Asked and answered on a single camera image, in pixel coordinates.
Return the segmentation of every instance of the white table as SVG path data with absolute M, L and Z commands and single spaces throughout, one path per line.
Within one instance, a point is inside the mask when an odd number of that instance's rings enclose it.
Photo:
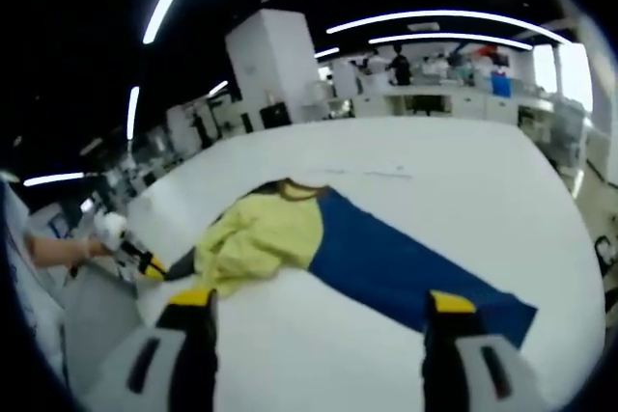
M 327 182 L 496 288 L 536 306 L 521 349 L 549 404 L 565 403 L 604 342 L 603 287 L 560 178 L 515 127 L 433 118 L 295 125 L 216 144 L 129 206 L 171 264 L 240 195 L 270 179 Z M 153 323 L 191 279 L 140 288 Z M 420 411 L 420 334 L 299 270 L 219 306 L 219 412 Z

